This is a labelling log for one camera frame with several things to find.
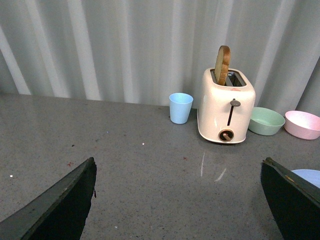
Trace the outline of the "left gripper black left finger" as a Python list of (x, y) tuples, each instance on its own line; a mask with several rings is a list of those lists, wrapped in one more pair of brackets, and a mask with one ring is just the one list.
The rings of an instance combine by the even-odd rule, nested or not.
[(97, 165), (88, 158), (0, 223), (2, 240), (78, 240), (96, 195)]

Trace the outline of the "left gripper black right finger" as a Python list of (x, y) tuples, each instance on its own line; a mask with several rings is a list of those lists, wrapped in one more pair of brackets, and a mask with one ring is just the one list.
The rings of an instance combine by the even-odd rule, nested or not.
[(261, 165), (260, 181), (285, 240), (320, 238), (320, 189), (272, 158)]

